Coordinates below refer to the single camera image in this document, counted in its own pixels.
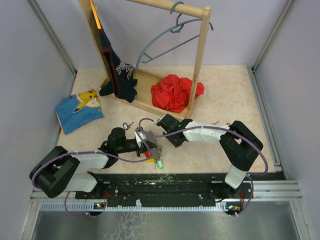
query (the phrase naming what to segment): wooden clothing rack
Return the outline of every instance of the wooden clothing rack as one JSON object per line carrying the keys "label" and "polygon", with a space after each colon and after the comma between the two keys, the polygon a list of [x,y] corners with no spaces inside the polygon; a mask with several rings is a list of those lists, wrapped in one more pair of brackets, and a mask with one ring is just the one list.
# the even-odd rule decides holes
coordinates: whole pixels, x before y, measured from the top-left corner
{"label": "wooden clothing rack", "polygon": [[[105,74],[107,76],[106,80],[101,84],[101,87],[103,87],[109,82],[108,76],[111,76],[111,74],[110,74],[107,61],[101,52],[101,42],[98,34],[100,21],[97,14],[97,8],[94,6],[92,0],[78,0],[78,1],[83,10],[84,18],[90,29],[90,32],[94,41],[94,45],[101,58],[101,61],[103,63],[102,65],[103,65]],[[154,8],[164,9],[167,11],[171,11],[175,4],[174,2],[168,1],[168,0],[127,0],[127,1],[151,6]],[[186,107],[181,113],[170,112],[167,110],[157,108],[152,105],[151,87],[155,85],[157,82],[161,81],[165,76],[155,74],[143,69],[133,70],[134,78],[137,79],[138,82],[137,82],[137,85],[134,87],[137,91],[137,95],[135,96],[135,99],[132,103],[128,103],[125,100],[116,98],[114,94],[109,95],[109,97],[115,98],[127,104],[131,104],[134,107],[143,109],[145,111],[148,111],[150,113],[153,113],[159,116],[169,113],[175,118],[178,118],[180,120],[185,118],[190,118],[198,101],[198,97],[195,97],[195,95],[196,95],[196,88],[199,80],[200,68],[201,68],[202,59],[204,55],[205,45],[206,45],[211,10],[212,10],[211,6],[206,6],[205,8],[199,8],[199,7],[185,5],[185,4],[178,4],[173,9],[173,12],[185,14],[188,16],[201,19],[201,27],[200,27],[198,46],[197,46],[197,52],[195,57],[194,70],[193,70],[190,99],[189,99],[188,107]]]}

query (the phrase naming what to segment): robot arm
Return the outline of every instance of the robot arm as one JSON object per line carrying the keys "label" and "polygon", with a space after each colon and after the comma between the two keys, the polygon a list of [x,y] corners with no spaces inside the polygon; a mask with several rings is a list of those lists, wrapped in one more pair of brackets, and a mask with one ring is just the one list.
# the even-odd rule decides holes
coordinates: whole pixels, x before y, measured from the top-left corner
{"label": "robot arm", "polygon": [[167,114],[159,118],[157,125],[164,129],[164,134],[170,134],[179,130],[198,127],[196,129],[185,130],[178,134],[167,136],[166,138],[176,148],[181,146],[183,142],[186,141],[205,142],[222,147],[231,162],[229,172],[227,173],[224,182],[233,189],[237,189],[243,182],[245,176],[258,157],[258,153],[245,141],[238,143],[236,139],[239,138],[233,134],[209,127],[219,127],[222,129],[235,131],[236,133],[247,138],[260,151],[264,147],[262,142],[241,121],[234,121],[231,125],[215,126],[198,123],[192,119],[184,119],[182,122],[179,122],[177,119]]}
{"label": "robot arm", "polygon": [[[231,167],[223,185],[219,185],[219,188],[226,189],[229,193],[237,189],[243,182],[258,153],[245,141],[238,143],[233,134],[225,132],[223,129],[234,131],[247,138],[259,150],[263,148],[259,139],[240,121],[218,127],[198,123],[192,119],[184,119],[180,122],[167,114],[160,117],[156,124],[164,129],[165,137],[176,148],[184,142],[194,141],[221,146],[231,162]],[[150,156],[157,156],[158,149],[155,139],[145,134],[143,130],[140,129],[136,132],[134,139],[127,139],[125,130],[116,127],[97,151],[69,154],[62,146],[55,147],[31,171],[29,177],[34,185],[40,188],[49,198],[57,197],[62,192],[71,191],[86,192],[90,193],[91,196],[99,196],[104,183],[98,175],[92,172],[76,173],[76,171],[109,168],[117,162],[116,157],[121,153],[136,152],[139,157],[140,154],[147,151],[142,140],[150,148]],[[99,152],[109,154],[109,156],[99,154]]]}

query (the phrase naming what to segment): wooden rod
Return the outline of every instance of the wooden rod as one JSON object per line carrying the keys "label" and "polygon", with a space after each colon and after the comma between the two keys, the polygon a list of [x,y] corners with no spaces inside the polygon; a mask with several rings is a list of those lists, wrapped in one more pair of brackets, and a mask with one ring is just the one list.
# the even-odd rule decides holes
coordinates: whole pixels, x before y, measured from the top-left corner
{"label": "wooden rod", "polygon": [[[127,0],[127,1],[148,5],[151,7],[164,9],[168,11],[170,11],[172,6],[175,4],[173,1],[167,1],[167,0]],[[175,6],[173,11],[175,13],[185,14],[185,15],[202,19],[204,9],[196,6],[186,5],[186,4],[178,4],[177,6]]]}
{"label": "wooden rod", "polygon": [[199,97],[196,97],[196,98],[194,99],[191,108],[188,110],[188,112],[187,112],[187,114],[186,114],[186,117],[185,117],[186,119],[190,119],[190,118],[191,118],[191,116],[192,116],[192,114],[194,113],[194,110],[195,110],[195,108],[196,108],[196,106],[197,106],[198,99],[199,99]]}
{"label": "wooden rod", "polygon": [[204,51],[206,46],[206,39],[207,39],[207,33],[208,33],[208,28],[210,23],[211,10],[212,10],[211,6],[206,6],[203,10],[200,36],[199,36],[198,48],[196,51],[195,64],[194,64],[193,77],[192,77],[192,88],[190,92],[190,99],[189,99],[189,105],[188,105],[189,110],[191,109],[193,102],[195,100],[200,68],[202,64],[202,58],[204,56]]}

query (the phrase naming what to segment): cable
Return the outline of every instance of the cable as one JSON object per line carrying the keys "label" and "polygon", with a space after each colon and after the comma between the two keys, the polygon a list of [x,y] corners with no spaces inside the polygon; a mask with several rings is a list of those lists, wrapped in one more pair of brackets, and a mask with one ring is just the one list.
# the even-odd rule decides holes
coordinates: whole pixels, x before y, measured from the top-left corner
{"label": "cable", "polygon": [[104,191],[105,195],[103,196],[103,202],[104,202],[104,207],[107,206],[107,201],[109,200],[109,192],[108,191]]}
{"label": "cable", "polygon": [[225,200],[225,198],[221,198],[220,200],[215,201],[215,203],[221,203],[223,200]]}
{"label": "cable", "polygon": [[248,208],[249,203],[251,202],[252,198],[254,197],[254,182],[252,181],[252,178],[250,177],[250,175],[245,176],[247,179],[249,179],[250,183],[251,183],[251,194],[250,197],[248,199],[248,202],[245,204],[244,208],[237,213],[236,215],[231,215],[233,217],[239,217],[241,214],[244,213],[244,211]]}
{"label": "cable", "polygon": [[[144,132],[144,134],[150,135],[149,133],[144,131],[143,128],[141,127],[141,122],[144,121],[144,120],[149,120],[149,121],[152,121],[152,122],[155,122],[155,121],[153,121],[151,118],[143,118],[143,119],[141,119],[139,121],[140,130],[142,132]],[[218,127],[218,126],[193,126],[193,127],[184,128],[184,129],[181,129],[181,130],[178,130],[178,131],[174,131],[174,132],[171,132],[171,133],[163,134],[163,135],[153,135],[152,137],[154,137],[154,138],[169,137],[169,136],[172,136],[172,135],[176,135],[178,133],[182,133],[184,131],[193,130],[193,129],[201,129],[201,128],[225,131],[225,132],[233,134],[234,136],[236,136],[236,137],[240,138],[241,140],[245,141],[247,144],[249,144],[261,156],[261,158],[262,158],[262,160],[264,162],[264,165],[265,165],[264,172],[249,172],[248,174],[255,175],[255,176],[264,176],[264,175],[266,175],[268,173],[269,165],[268,165],[268,161],[267,161],[266,157],[263,155],[263,153],[249,139],[247,139],[246,137],[244,137],[244,136],[240,135],[239,133],[237,133],[235,131],[232,131],[230,129],[226,129],[226,128]]]}
{"label": "cable", "polygon": [[245,201],[245,194],[243,191],[240,192],[240,206],[243,207]]}
{"label": "cable", "polygon": [[86,219],[86,218],[88,218],[88,217],[90,216],[90,215],[87,215],[88,213],[86,213],[86,215],[84,215],[84,216],[76,216],[76,215],[73,215],[73,214],[68,210],[68,208],[67,208],[67,199],[68,199],[70,193],[71,193],[71,192],[68,191],[68,193],[66,194],[65,199],[64,199],[64,210],[66,211],[66,213],[69,214],[69,215],[70,215],[71,217],[73,217],[74,219]]}

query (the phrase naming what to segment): green object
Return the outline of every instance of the green object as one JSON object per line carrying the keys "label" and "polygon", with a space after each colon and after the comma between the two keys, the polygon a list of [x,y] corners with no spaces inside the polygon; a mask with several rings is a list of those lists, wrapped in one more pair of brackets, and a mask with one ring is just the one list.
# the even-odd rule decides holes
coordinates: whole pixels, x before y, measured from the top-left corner
{"label": "green object", "polygon": [[157,161],[156,161],[156,164],[158,165],[159,169],[164,169],[164,163],[162,162],[161,158],[159,158]]}

